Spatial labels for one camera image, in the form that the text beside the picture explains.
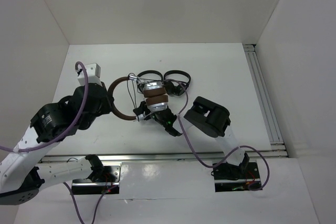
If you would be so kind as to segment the brown silver headphones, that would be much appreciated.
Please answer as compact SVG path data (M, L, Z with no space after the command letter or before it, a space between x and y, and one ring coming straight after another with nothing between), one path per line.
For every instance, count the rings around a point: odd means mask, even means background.
M128 82L128 81L138 80L137 76L128 75L127 77L121 77L117 80L113 81L108 90L108 97L111 102L112 107L112 113L117 116L118 118L126 121L132 121L132 120L140 120L140 116L135 114L135 116L129 116L121 113L117 107L114 104L114 97L113 93L115 88L122 82ZM142 94L144 95L144 103L147 110L150 112L159 112L163 111L168 108L168 96L166 93L166 89L163 86L161 81L152 81L149 83L144 84L144 88L142 91Z

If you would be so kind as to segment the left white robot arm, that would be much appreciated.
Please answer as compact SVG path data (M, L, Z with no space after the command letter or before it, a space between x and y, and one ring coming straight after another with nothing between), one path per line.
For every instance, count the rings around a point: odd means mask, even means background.
M65 139L62 133L76 118L84 92L85 88L79 86L73 95L44 105L33 116L17 144L18 152L9 153L1 161L1 205L23 204L41 190L69 180L96 182L104 177L105 168L96 154L65 164L39 163L49 150Z

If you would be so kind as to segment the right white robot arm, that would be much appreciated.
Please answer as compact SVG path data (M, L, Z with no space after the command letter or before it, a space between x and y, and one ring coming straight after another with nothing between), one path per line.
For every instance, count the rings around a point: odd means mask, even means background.
M225 160L210 166L217 177L238 180L246 174L249 156L237 144L230 128L230 113L225 107L206 98L197 97L183 118L174 115L168 107L157 110L154 105L147 106L144 101L133 112L140 119L153 119L173 137L185 136L192 153L204 164L186 135L187 129L196 127L205 135L214 138L223 149Z

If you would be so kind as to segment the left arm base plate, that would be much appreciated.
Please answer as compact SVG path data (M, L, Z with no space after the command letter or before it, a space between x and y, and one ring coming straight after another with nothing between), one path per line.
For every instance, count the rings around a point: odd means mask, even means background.
M103 162L103 175L92 182L90 179L75 179L71 182L74 195L116 195L120 192L121 162Z

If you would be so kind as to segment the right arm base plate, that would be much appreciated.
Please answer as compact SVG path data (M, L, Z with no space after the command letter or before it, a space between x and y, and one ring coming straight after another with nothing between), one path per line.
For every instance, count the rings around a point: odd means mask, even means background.
M211 171L216 192L246 191L261 187L257 162L250 162L240 173L235 166L223 163Z

